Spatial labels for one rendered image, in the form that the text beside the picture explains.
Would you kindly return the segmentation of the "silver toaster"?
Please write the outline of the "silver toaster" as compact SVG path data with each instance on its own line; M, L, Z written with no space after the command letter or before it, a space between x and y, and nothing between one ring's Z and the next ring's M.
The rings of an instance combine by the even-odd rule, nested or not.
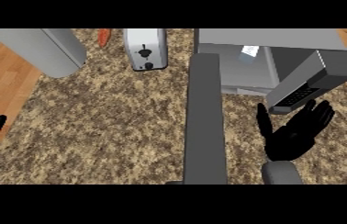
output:
M169 46L164 28L126 28L124 49L136 72L167 68Z

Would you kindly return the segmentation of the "white milk carton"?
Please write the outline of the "white milk carton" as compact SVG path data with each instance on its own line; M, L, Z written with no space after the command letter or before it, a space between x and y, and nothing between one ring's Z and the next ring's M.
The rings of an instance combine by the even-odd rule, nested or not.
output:
M246 63L251 63L256 59L259 52L259 46L244 46L240 53L240 60Z

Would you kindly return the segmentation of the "orange carrot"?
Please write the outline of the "orange carrot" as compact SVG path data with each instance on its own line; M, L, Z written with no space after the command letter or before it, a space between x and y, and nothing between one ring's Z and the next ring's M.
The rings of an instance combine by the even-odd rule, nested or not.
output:
M110 28L101 28L98 31L98 43L101 47L105 47L108 44L111 36L111 29Z

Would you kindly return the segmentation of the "dark grey microwave door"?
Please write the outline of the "dark grey microwave door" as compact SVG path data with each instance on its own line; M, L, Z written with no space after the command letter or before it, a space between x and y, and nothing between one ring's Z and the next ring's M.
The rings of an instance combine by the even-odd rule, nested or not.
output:
M169 185L226 185L220 56L191 56L184 179Z

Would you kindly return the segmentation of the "grey microwave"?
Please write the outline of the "grey microwave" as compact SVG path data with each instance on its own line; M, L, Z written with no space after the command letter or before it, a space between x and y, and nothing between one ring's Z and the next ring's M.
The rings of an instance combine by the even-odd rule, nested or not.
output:
M336 28L198 28L194 51L220 56L222 91L263 95L284 115L347 83L346 37ZM240 60L244 46L259 46L251 63Z

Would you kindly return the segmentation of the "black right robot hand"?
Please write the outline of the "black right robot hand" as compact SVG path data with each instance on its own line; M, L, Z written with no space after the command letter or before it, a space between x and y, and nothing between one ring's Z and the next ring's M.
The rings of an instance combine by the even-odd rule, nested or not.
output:
M266 140L265 152L271 161L293 161L306 154L334 115L336 110L330 102L324 100L316 104L311 99L288 123L274 130L268 109L262 103L257 104L256 120Z

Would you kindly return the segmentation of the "grey rounded appliance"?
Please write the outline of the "grey rounded appliance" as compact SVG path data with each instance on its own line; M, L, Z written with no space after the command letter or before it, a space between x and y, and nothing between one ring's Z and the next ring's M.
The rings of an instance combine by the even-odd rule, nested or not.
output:
M0 28L0 42L54 78L86 63L88 50L70 28Z

